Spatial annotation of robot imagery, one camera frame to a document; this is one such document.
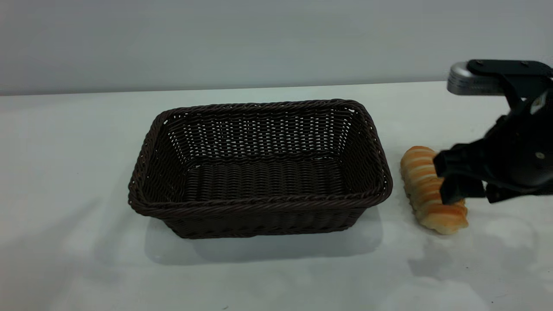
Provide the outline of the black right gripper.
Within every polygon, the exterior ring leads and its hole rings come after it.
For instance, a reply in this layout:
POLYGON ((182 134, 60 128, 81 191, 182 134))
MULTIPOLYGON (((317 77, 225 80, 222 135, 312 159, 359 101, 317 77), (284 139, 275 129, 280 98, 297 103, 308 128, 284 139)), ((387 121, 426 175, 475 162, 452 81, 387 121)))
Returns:
POLYGON ((490 175, 484 140, 455 144, 434 158, 444 205, 468 197, 487 197, 499 203, 515 197, 552 195, 552 90, 538 97, 516 122, 506 126, 498 143, 499 161, 494 173, 504 185, 488 183, 490 175))

